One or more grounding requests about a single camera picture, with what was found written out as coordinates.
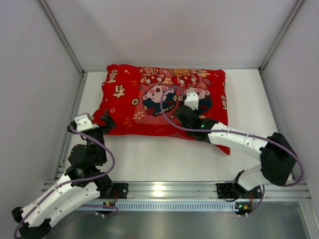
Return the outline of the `red printed pillowcase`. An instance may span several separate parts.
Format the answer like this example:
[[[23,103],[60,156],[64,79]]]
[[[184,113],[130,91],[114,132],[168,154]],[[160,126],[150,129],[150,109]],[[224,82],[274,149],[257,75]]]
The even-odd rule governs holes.
[[[166,118],[179,124],[175,110],[183,105],[182,94],[196,92],[201,119],[228,124],[226,73],[223,70],[177,69],[112,64],[102,83],[103,97],[93,114],[93,122],[108,109],[116,123],[111,135],[168,136],[193,138]]]

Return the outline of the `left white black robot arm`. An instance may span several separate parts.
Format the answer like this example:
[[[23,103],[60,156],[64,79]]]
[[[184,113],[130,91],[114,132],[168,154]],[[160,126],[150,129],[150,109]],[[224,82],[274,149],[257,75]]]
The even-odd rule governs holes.
[[[105,146],[104,134],[116,124],[108,111],[101,116],[102,124],[95,124],[88,113],[78,115],[67,127],[68,132],[78,135],[85,144],[75,145],[68,157],[70,166],[62,176],[38,199],[27,206],[16,207],[12,216],[18,223],[15,239],[41,239],[66,215],[85,203],[101,196],[108,196],[113,188],[110,171],[99,167],[110,156],[115,167],[115,157]]]

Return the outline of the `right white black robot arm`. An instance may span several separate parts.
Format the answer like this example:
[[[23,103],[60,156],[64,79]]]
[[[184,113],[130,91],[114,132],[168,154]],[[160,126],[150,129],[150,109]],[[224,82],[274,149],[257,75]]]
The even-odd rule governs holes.
[[[235,131],[217,120],[201,119],[188,106],[179,107],[175,115],[187,135],[195,140],[239,150],[259,162],[257,166],[236,175],[231,183],[231,190],[236,196],[267,183],[286,186],[297,161],[282,134],[275,132],[271,136],[262,137]]]

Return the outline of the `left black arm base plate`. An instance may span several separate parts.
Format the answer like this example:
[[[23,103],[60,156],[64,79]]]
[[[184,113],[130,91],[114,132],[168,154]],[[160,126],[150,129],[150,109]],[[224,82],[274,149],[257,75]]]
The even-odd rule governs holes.
[[[111,199],[127,199],[128,183],[114,183],[109,198]]]

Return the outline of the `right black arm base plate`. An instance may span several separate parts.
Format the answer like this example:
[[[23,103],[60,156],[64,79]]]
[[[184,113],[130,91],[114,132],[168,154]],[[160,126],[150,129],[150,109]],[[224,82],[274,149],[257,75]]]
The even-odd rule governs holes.
[[[262,196],[260,186],[247,191],[237,183],[217,183],[216,188],[218,199],[230,202],[238,199],[261,199]]]

